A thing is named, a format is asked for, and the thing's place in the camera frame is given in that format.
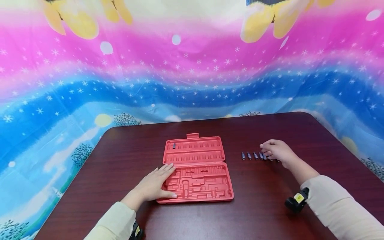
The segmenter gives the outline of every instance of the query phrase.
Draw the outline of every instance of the yellow label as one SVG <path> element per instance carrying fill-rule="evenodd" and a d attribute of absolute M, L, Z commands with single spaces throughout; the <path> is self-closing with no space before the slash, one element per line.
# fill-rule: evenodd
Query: yellow label
<path fill-rule="evenodd" d="M 305 200 L 305 198 L 303 197 L 303 195 L 301 195 L 300 193 L 297 193 L 293 198 L 294 198 L 298 203 L 301 203 L 302 201 Z"/>
<path fill-rule="evenodd" d="M 139 231 L 140 231 L 140 226 L 137 226 L 137 228 L 136 228 L 136 233 L 135 233 L 135 237 L 137 237 L 137 235 L 139 234 Z"/>

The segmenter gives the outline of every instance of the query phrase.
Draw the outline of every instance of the tabletop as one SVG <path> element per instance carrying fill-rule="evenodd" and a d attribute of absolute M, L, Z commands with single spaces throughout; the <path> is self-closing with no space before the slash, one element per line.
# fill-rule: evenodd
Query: tabletop
<path fill-rule="evenodd" d="M 259 144 L 268 139 L 285 141 L 384 222 L 384 184 L 314 117 L 283 113 L 109 129 L 36 240 L 82 240 L 114 202 L 161 166 L 167 140 L 196 132 L 200 137 L 221 137 L 235 198 L 231 202 L 145 203 L 137 222 L 146 240 L 335 239 L 308 206 L 300 214 L 284 206 L 299 185 L 281 163 L 242 160 L 241 152 L 259 151 Z"/>

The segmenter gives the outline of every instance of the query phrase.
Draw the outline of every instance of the hand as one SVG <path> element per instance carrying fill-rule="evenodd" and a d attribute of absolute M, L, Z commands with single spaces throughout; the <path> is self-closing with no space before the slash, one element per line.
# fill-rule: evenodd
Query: hand
<path fill-rule="evenodd" d="M 160 169 L 156 168 L 150 174 L 146 175 L 121 202 L 137 212 L 144 201 L 152 201 L 159 198 L 177 198 L 175 193 L 161 189 L 165 180 L 175 171 L 175 169 L 173 163 L 170 165 L 166 164 Z"/>
<path fill-rule="evenodd" d="M 288 168 L 292 162 L 300 160 L 292 149 L 281 140 L 268 140 L 265 143 L 260 144 L 260 148 L 270 159 L 280 160 L 285 168 Z"/>

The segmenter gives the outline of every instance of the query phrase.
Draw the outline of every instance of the black device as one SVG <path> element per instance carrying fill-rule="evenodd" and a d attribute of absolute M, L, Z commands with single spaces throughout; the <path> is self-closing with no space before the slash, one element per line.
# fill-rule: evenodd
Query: black device
<path fill-rule="evenodd" d="M 294 213 L 299 213 L 307 204 L 306 200 L 308 199 L 308 194 L 310 190 L 305 187 L 300 192 L 296 193 L 293 197 L 289 197 L 285 200 L 285 206 Z"/>
<path fill-rule="evenodd" d="M 139 224 L 135 221 L 133 224 L 132 234 L 129 240 L 141 240 L 144 236 L 144 230 L 140 228 Z"/>

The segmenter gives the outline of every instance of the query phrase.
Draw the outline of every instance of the molded compartment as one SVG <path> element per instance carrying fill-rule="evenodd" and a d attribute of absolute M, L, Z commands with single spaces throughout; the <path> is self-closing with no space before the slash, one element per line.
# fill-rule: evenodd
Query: molded compartment
<path fill-rule="evenodd" d="M 175 172 L 162 189 L 177 194 L 177 199 L 158 199 L 160 204 L 218 202 L 234 198 L 231 179 L 220 137 L 187 134 L 186 139 L 168 140 L 163 164 L 173 163 Z"/>

